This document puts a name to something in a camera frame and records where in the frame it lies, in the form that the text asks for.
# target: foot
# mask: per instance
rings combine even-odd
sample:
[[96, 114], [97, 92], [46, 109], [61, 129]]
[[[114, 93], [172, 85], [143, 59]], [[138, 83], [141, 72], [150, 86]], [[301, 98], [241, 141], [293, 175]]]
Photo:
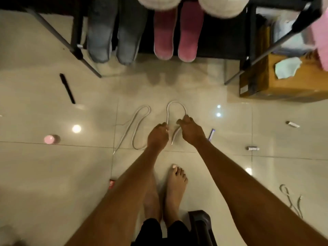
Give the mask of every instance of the foot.
[[188, 179], [182, 168], [172, 166], [167, 180], [166, 198], [164, 204], [164, 221], [166, 227], [179, 220], [179, 206], [186, 190]]
[[152, 174], [148, 191], [145, 195], [143, 206], [145, 210], [145, 219], [155, 218], [159, 223], [162, 219], [162, 211], [159, 203], [158, 192], [156, 188], [156, 180]]

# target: person's left hand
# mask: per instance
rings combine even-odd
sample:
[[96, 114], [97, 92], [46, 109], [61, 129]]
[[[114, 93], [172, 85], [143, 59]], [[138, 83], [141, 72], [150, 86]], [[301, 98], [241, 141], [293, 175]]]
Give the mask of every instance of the person's left hand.
[[162, 151], [169, 141], [169, 126], [166, 123], [158, 124], [150, 132], [147, 147]]

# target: brown box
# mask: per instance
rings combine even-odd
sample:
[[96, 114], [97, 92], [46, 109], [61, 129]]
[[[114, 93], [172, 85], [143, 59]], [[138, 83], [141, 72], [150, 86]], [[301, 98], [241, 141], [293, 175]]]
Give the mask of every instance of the brown box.
[[[270, 30], [258, 32], [257, 54], [269, 46]], [[328, 99], [328, 72], [316, 58], [301, 57], [294, 77], [278, 79], [275, 64], [286, 56], [269, 54], [240, 76], [240, 97], [267, 100], [315, 102]]]

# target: black pants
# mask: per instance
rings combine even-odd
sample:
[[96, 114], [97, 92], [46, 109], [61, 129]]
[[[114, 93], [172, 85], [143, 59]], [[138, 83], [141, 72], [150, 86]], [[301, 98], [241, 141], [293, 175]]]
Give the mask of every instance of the black pants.
[[147, 219], [132, 246], [142, 245], [196, 245], [191, 233], [181, 221], [175, 221], [167, 229], [167, 238], [162, 238], [162, 230], [158, 221], [154, 218]]

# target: person's left arm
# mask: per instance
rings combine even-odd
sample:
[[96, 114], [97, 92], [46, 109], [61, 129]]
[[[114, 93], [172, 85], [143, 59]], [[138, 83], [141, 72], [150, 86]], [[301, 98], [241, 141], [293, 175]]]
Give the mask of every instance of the person's left arm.
[[168, 140], [167, 124], [157, 125], [148, 136], [144, 152], [115, 182], [114, 188], [104, 196], [65, 246], [131, 244], [137, 215], [156, 159]]

